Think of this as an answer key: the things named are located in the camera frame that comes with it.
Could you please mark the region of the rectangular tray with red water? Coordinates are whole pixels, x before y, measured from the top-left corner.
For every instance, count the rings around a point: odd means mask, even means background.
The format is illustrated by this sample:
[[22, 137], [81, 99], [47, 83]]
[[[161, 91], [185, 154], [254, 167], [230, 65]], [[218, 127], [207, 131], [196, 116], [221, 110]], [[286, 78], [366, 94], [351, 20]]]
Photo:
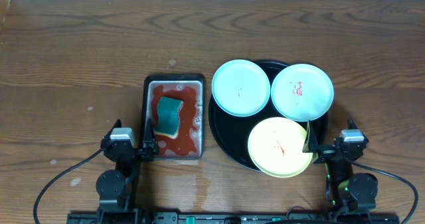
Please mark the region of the rectangular tray with red water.
[[156, 74], [143, 85], [142, 146], [148, 135], [159, 150], [157, 160], [197, 160], [203, 152], [204, 77]]

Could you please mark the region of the pale green plate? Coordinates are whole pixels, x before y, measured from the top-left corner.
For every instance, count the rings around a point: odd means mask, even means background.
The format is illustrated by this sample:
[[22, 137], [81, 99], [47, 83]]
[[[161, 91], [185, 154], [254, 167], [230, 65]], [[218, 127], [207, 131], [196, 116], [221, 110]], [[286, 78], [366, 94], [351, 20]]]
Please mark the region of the pale green plate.
[[265, 71], [249, 60], [230, 60], [212, 78], [212, 96], [227, 114], [247, 117], [257, 114], [270, 98], [270, 81]]
[[331, 107], [334, 87], [331, 79], [312, 64], [294, 64], [274, 78], [271, 99], [275, 109], [297, 122], [316, 120]]

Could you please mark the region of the green yellow sponge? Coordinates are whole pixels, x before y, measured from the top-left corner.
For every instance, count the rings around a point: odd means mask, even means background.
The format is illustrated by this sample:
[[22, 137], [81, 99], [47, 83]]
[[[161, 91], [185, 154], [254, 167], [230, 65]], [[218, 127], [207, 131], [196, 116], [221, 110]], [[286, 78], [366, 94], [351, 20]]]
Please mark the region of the green yellow sponge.
[[179, 113], [183, 101], [169, 97], [161, 97], [157, 104], [158, 122], [153, 131], [156, 135], [175, 139], [179, 134]]

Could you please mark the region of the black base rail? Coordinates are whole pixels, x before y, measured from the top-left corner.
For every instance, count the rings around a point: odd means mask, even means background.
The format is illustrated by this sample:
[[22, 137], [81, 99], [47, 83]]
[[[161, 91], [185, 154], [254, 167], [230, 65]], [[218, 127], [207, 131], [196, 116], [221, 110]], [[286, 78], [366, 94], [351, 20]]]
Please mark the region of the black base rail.
[[394, 215], [354, 215], [332, 219], [314, 213], [290, 213], [289, 215], [245, 215], [245, 214], [199, 214], [157, 212], [129, 213], [69, 213], [67, 224], [261, 224], [261, 223], [399, 223]]

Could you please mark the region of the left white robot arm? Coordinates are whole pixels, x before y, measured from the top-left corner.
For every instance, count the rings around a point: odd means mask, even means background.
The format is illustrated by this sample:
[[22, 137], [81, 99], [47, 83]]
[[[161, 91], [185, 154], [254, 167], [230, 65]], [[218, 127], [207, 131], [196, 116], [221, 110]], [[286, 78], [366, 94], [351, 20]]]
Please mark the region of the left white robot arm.
[[152, 162], [159, 153], [150, 120], [145, 123], [140, 147], [136, 148], [134, 143], [132, 129], [124, 128], [121, 120], [116, 120], [101, 140], [100, 150], [115, 163], [115, 168], [105, 171], [96, 182], [100, 209], [105, 212], [129, 211], [135, 207], [141, 163]]

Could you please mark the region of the yellow plate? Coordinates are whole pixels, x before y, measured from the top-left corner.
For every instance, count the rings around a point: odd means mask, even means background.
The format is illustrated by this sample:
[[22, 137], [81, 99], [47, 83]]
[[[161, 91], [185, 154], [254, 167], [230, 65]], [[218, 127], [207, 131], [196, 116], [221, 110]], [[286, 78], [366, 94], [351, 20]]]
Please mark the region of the yellow plate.
[[303, 152], [307, 132], [300, 124], [282, 117], [259, 122], [248, 137], [248, 153], [260, 171], [279, 178], [293, 177], [311, 163]]

